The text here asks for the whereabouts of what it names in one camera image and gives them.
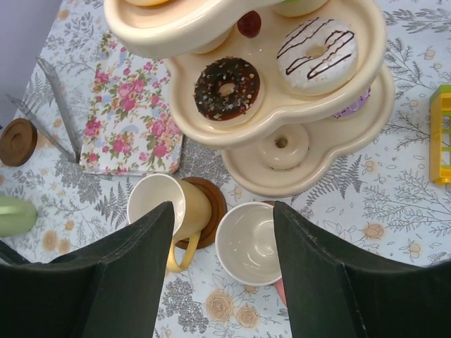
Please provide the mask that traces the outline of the chocolate sprinkled donut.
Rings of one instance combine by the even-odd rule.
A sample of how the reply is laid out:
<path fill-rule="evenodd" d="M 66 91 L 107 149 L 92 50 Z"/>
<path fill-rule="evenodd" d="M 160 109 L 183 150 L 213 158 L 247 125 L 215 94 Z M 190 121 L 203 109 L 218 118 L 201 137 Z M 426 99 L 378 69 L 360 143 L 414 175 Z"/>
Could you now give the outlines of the chocolate sprinkled donut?
<path fill-rule="evenodd" d="M 225 57 L 201 72 L 193 97 L 208 124 L 224 130 L 251 120 L 263 103 L 265 91 L 263 77 L 250 62 Z"/>

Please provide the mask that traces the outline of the brown wooden coaster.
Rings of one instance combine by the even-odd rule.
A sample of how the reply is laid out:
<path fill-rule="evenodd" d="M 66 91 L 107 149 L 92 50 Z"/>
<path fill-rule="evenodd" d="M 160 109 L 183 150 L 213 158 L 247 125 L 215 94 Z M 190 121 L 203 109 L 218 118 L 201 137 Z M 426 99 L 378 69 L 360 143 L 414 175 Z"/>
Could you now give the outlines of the brown wooden coaster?
<path fill-rule="evenodd" d="M 272 206 L 272 207 L 274 207 L 275 204 L 276 204 L 275 201 L 262 201 L 262 203 L 268 204 L 268 205 L 270 205 L 270 206 Z"/>
<path fill-rule="evenodd" d="M 10 167 L 25 164 L 35 151 L 36 144 L 36 127 L 25 118 L 13 120 L 1 136 L 1 162 Z"/>
<path fill-rule="evenodd" d="M 184 177 L 183 180 L 202 191 L 211 204 L 210 220 L 202 229 L 197 245 L 197 249 L 204 249 L 215 242 L 217 227 L 227 213 L 226 200 L 220 189 L 209 180 L 201 177 Z"/>

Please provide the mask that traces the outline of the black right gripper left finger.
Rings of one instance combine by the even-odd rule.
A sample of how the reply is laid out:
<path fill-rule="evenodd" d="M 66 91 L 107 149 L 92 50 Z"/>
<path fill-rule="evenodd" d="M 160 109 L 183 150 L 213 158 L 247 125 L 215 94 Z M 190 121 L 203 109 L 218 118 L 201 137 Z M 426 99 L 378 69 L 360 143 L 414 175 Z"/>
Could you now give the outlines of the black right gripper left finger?
<path fill-rule="evenodd" d="M 2 337 L 151 337 L 175 221 L 169 201 L 49 263 L 1 245 Z"/>

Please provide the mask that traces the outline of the yellow glazed donut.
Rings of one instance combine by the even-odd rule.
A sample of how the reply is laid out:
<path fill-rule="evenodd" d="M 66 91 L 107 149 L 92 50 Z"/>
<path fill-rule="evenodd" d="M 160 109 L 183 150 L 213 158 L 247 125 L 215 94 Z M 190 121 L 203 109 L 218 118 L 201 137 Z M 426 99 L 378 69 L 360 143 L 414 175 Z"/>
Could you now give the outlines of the yellow glazed donut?
<path fill-rule="evenodd" d="M 160 6 L 170 0 L 126 0 L 129 4 L 139 7 Z"/>

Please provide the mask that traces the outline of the cream three-tier dessert stand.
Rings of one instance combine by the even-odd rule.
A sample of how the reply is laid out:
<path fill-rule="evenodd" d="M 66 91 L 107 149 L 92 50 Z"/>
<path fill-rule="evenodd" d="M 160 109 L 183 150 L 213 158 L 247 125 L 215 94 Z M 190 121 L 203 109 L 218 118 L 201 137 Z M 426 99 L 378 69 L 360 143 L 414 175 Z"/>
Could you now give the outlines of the cream three-tier dessert stand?
<path fill-rule="evenodd" d="M 276 49 L 301 20 L 278 15 L 272 8 L 272 1 L 169 1 L 150 7 L 105 1 L 104 15 L 110 31 L 128 51 L 164 62 L 171 74 L 168 104 L 183 134 L 220 150 L 227 171 L 246 190 L 285 198 L 310 189 L 335 159 L 377 138 L 393 112 L 395 86 L 383 62 L 387 32 L 375 1 L 331 0 L 314 11 L 314 16 L 350 25 L 360 50 L 353 78 L 322 96 L 300 96 L 283 83 Z M 193 94 L 201 71 L 225 56 L 249 61 L 263 77 L 266 91 L 251 120 L 223 130 L 200 116 Z M 345 119 L 331 118 L 369 87 L 371 96 L 359 112 Z M 298 168 L 265 168 L 258 163 L 257 143 L 287 124 L 307 129 L 309 152 Z"/>

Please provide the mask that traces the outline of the white donut chocolate stripes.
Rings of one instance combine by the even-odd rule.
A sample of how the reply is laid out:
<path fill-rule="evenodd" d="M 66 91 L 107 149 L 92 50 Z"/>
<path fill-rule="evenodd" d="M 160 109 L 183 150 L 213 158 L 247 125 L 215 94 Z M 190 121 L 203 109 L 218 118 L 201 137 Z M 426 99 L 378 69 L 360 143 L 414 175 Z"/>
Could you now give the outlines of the white donut chocolate stripes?
<path fill-rule="evenodd" d="M 294 93 L 328 94 L 354 76 L 359 60 L 357 36 L 339 20 L 316 17 L 286 35 L 276 60 L 283 80 Z"/>

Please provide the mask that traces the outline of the purple sprinkled donut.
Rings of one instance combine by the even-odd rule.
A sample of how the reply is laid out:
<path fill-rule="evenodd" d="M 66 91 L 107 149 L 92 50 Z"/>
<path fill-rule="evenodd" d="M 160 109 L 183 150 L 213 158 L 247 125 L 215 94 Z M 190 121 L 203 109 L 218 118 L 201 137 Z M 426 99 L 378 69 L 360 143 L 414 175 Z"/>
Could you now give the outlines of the purple sprinkled donut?
<path fill-rule="evenodd" d="M 367 100 L 371 96 L 371 88 L 369 87 L 356 101 L 350 104 L 348 107 L 333 114 L 331 118 L 336 120 L 349 118 L 359 112 L 366 104 Z"/>

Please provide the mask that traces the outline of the floral serving tray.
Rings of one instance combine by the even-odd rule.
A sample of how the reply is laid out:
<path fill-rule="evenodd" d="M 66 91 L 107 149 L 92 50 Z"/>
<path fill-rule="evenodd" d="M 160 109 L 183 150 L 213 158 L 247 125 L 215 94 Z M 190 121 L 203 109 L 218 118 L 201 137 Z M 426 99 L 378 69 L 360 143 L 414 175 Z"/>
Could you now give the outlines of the floral serving tray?
<path fill-rule="evenodd" d="M 110 32 L 99 62 L 85 125 L 80 165 L 87 173 L 174 173 L 183 134 L 168 104 L 170 73 L 163 61 L 136 56 Z"/>

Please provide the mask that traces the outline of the pink cup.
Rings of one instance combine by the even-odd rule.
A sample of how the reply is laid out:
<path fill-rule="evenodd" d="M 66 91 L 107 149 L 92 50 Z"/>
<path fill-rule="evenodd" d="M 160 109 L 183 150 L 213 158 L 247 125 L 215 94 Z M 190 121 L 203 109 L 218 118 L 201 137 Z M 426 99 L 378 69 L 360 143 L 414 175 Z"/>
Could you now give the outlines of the pink cup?
<path fill-rule="evenodd" d="M 249 287 L 273 284 L 286 304 L 273 224 L 273 207 L 258 201 L 231 208 L 221 219 L 215 238 L 224 270 Z"/>

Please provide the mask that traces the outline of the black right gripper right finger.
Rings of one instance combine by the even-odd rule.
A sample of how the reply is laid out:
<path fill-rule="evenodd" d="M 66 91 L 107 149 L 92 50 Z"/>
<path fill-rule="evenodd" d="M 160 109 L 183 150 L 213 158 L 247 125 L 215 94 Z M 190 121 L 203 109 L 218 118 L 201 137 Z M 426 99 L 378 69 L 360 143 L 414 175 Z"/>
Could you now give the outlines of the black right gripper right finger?
<path fill-rule="evenodd" d="M 273 219 L 293 337 L 450 336 L 449 261 L 378 256 L 281 201 Z"/>

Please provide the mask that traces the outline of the yellow cup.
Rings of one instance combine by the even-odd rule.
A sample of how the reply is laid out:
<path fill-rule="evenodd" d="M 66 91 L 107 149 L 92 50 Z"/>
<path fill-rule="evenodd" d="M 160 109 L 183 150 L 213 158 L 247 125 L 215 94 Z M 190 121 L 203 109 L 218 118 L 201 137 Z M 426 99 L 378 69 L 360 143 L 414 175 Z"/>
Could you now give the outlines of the yellow cup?
<path fill-rule="evenodd" d="M 181 273 L 192 262 L 201 231 L 211 219 L 211 203 L 193 184 L 167 174 L 154 173 L 142 178 L 133 188 L 128 200 L 128 221 L 135 222 L 165 201 L 173 203 L 175 214 L 175 220 L 169 226 L 172 242 L 166 268 Z M 182 239 L 188 240 L 188 246 L 182 262 L 178 263 L 175 244 Z"/>

